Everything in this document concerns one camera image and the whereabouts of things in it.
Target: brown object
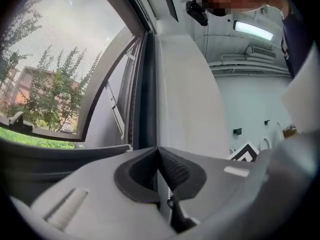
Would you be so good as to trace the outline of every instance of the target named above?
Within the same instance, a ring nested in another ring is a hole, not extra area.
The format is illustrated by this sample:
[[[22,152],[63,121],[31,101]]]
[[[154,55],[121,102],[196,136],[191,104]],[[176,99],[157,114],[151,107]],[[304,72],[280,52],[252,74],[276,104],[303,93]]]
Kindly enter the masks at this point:
[[[297,133],[297,129],[288,129],[288,130],[283,130],[282,132],[283,132],[284,138],[288,139]]]

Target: green lawn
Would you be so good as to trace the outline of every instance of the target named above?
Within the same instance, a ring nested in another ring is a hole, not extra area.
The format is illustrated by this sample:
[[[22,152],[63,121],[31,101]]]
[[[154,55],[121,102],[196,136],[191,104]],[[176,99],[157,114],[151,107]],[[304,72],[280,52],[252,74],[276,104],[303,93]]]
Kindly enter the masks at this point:
[[[0,127],[0,137],[13,142],[19,142],[32,146],[56,148],[56,149],[74,149],[75,144],[69,141],[50,140],[17,133]]]

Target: fluorescent light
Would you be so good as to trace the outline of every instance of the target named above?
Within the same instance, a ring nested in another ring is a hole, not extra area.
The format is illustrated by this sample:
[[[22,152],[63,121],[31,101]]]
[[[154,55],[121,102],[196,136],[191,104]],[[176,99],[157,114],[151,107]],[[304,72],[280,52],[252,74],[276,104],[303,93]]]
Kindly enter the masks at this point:
[[[255,36],[267,39],[269,41],[271,41],[272,37],[274,36],[274,34],[268,32],[262,28],[259,28],[259,27],[256,27],[256,26],[253,26],[253,25],[250,25],[247,23],[243,23],[240,21],[235,21],[234,30],[239,31],[239,32],[248,33],[251,35],[255,35]]]

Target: person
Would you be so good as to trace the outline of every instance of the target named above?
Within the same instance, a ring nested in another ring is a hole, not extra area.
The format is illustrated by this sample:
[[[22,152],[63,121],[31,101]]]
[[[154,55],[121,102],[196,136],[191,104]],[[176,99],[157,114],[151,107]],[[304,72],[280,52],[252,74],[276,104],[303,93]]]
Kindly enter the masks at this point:
[[[277,8],[282,15],[282,51],[292,78],[305,62],[313,39],[303,18],[290,0],[202,0],[202,7],[216,16],[258,10],[265,6]]]

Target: cloudy sky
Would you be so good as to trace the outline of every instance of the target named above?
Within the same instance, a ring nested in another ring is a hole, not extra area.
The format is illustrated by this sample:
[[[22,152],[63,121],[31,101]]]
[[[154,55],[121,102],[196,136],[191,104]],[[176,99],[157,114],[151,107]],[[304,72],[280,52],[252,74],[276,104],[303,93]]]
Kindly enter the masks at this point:
[[[43,0],[35,7],[43,16],[39,21],[42,28],[12,47],[20,54],[32,54],[19,62],[20,71],[25,66],[36,67],[49,45],[52,45],[51,55],[54,56],[53,70],[60,51],[64,49],[63,62],[69,51],[77,46],[80,50],[87,49],[78,68],[80,78],[89,71],[97,54],[104,52],[125,26],[107,0]]]

